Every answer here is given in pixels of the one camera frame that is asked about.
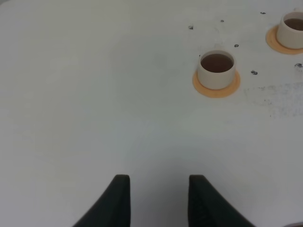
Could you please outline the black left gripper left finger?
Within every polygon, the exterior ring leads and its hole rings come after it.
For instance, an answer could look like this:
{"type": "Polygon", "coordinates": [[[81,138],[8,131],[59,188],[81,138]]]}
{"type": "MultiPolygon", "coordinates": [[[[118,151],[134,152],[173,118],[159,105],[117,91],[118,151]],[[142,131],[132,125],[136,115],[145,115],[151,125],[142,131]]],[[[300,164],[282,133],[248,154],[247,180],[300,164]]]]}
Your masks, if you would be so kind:
{"type": "Polygon", "coordinates": [[[116,175],[100,198],[75,226],[129,227],[131,225],[130,189],[130,177],[116,175]]]}

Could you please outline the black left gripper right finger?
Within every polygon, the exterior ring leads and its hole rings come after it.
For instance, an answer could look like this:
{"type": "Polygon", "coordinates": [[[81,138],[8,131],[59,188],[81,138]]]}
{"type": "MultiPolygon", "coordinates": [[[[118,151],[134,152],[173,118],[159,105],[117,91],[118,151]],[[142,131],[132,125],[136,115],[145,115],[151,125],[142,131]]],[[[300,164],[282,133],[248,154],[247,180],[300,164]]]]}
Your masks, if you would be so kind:
{"type": "Polygon", "coordinates": [[[188,225],[190,227],[252,227],[203,175],[189,176],[188,225]]]}

